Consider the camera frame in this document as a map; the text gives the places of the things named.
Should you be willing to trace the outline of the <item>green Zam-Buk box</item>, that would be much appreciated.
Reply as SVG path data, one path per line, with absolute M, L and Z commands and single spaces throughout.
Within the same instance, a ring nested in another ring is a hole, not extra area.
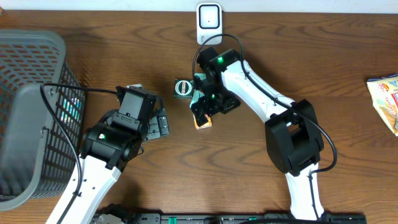
M 193 80 L 175 80 L 174 98 L 191 99 L 193 96 Z

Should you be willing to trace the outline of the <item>teal wet wipes pack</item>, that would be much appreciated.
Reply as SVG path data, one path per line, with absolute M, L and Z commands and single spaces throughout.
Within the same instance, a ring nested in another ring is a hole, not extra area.
M 195 78 L 199 78 L 200 80 L 204 80 L 206 75 L 204 73 L 196 73 Z M 196 103 L 201 97 L 204 96 L 204 93 L 200 90 L 193 90 L 193 95 L 190 102 L 190 108 L 194 103 Z

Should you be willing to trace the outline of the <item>grey plastic shopping basket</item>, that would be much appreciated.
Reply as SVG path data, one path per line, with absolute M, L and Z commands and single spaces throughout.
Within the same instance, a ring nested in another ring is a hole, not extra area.
M 58 34 L 1 31 L 1 210 L 65 190 L 84 109 Z

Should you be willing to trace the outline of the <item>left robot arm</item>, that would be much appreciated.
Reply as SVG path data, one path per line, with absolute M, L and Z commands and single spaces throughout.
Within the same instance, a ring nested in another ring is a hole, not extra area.
M 169 135 L 162 98 L 142 85 L 118 86 L 120 107 L 107 111 L 88 128 L 76 163 L 48 223 L 90 223 L 104 196 L 127 163 L 143 152 L 142 143 Z

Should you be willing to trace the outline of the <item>yellow snack bag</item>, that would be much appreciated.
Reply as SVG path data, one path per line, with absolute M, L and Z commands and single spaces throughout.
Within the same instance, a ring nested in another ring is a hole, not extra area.
M 366 82 L 374 109 L 397 137 L 397 74 L 370 78 Z

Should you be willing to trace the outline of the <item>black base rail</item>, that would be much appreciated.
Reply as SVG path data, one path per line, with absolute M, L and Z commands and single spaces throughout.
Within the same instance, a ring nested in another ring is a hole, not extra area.
M 158 213 L 132 213 L 119 218 L 112 213 L 96 214 L 91 224 L 239 224 L 239 223 L 305 223 L 285 213 L 265 215 L 161 215 Z

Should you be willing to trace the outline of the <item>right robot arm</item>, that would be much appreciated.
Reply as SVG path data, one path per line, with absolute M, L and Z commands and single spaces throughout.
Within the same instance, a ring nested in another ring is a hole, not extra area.
M 201 96 L 190 106 L 197 126 L 206 125 L 217 113 L 247 104 L 264 123 L 272 163 L 286 176 L 291 214 L 296 219 L 319 220 L 325 212 L 317 184 L 324 143 L 311 103 L 295 102 L 279 93 L 233 49 L 222 54 L 212 47 L 201 50 L 193 64 L 202 70 L 193 79 Z

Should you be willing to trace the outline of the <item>white barcode scanner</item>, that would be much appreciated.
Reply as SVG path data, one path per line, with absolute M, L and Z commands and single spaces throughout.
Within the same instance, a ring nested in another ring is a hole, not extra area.
M 223 33 L 222 7 L 216 2 L 203 2 L 197 6 L 197 43 Z

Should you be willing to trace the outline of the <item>orange tissue pack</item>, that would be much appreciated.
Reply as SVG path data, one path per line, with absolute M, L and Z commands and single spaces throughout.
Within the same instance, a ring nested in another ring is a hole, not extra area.
M 212 120 L 207 114 L 205 115 L 205 118 L 207 119 L 207 122 L 202 124 L 201 126 L 199 126 L 198 123 L 197 123 L 196 118 L 193 117 L 196 130 L 210 128 L 210 127 L 213 126 Z

